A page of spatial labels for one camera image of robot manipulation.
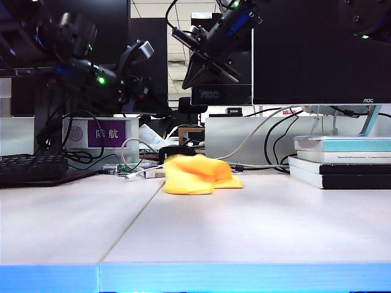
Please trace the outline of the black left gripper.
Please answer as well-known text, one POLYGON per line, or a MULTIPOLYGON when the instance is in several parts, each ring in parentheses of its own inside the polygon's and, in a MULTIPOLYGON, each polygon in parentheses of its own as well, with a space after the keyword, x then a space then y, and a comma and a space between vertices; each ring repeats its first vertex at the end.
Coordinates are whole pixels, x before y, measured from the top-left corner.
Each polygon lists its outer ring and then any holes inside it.
POLYGON ((133 67, 153 55, 151 44, 133 44, 120 55, 116 67, 117 85, 116 105, 124 106, 130 101, 137 103, 137 113, 151 115, 170 115, 167 93, 150 90, 151 80, 137 76, 133 67))

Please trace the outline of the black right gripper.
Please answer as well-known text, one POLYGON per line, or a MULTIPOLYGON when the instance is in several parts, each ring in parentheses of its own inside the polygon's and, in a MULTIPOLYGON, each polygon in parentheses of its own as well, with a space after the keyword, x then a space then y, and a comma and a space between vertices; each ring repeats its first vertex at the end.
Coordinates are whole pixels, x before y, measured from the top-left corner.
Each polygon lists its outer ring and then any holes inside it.
POLYGON ((215 75, 225 76, 238 83, 241 75, 232 67, 228 57, 244 43, 244 20, 239 18, 191 19, 191 36, 196 40, 182 89, 207 84, 215 75))

